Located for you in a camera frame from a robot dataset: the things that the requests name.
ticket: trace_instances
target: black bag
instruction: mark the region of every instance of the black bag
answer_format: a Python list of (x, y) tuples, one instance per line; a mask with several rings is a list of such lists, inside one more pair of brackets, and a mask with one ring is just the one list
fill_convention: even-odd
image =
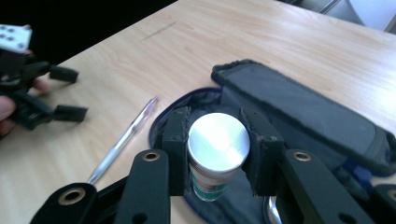
[[(239, 108), (248, 107), (264, 114), (287, 148), (318, 156), (349, 192), (361, 198), (368, 197), (372, 174), (396, 172), (396, 139), (392, 133), (277, 71), (244, 60), (214, 66), (211, 77), (220, 88), (192, 91), (154, 121), (149, 133), (152, 147), (174, 109), (191, 108), (189, 126), (213, 112), (238, 118)], [(185, 199), (211, 223), (263, 223), (262, 197), (251, 195), (241, 172), (213, 203), (202, 202), (193, 193)]]

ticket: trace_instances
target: finger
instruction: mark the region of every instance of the finger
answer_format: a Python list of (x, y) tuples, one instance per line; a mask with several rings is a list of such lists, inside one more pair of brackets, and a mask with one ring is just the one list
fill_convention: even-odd
[(36, 78), (33, 80), (33, 87), (39, 91), (46, 91), (49, 87), (47, 83), (41, 81), (40, 79)]
[(10, 119), (0, 120), (0, 136), (6, 135), (15, 127), (15, 123)]
[(16, 106), (15, 103), (6, 96), (0, 96), (0, 120), (8, 118)]

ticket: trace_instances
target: table surface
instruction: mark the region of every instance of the table surface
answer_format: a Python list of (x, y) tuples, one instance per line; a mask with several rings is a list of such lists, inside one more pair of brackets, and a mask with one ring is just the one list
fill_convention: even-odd
[[(76, 84), (48, 80), (48, 92), (32, 92), (49, 105), (89, 111), (80, 124), (17, 127), (0, 142), (0, 222), (27, 223), (56, 189), (87, 181), (158, 95), (155, 114), (96, 187), (127, 176), (134, 155), (149, 148), (155, 117), (183, 94), (216, 86), (213, 65), (242, 59), (264, 63), (396, 133), (396, 35), (275, 1), (180, 0), (62, 63), (80, 72)], [(374, 182), (396, 184), (396, 178)], [(203, 222), (180, 197), (172, 198), (171, 218)]]

